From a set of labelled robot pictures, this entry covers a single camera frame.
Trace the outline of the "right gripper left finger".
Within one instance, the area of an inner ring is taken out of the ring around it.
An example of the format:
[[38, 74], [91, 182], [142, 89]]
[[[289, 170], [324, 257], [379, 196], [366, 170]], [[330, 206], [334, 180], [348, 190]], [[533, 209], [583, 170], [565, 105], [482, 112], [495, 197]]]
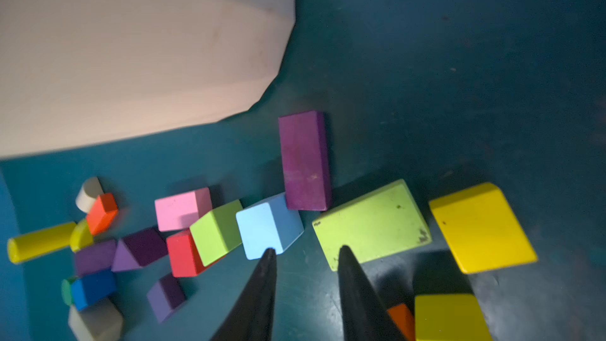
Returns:
[[271, 340], [276, 280], [276, 251], [268, 248], [211, 340]]

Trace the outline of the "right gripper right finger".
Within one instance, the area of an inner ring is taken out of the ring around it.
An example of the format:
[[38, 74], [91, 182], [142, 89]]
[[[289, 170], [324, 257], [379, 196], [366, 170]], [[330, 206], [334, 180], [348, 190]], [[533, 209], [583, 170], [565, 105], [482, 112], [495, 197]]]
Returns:
[[349, 246], [339, 251], [339, 293], [345, 340], [406, 340], [388, 315]]

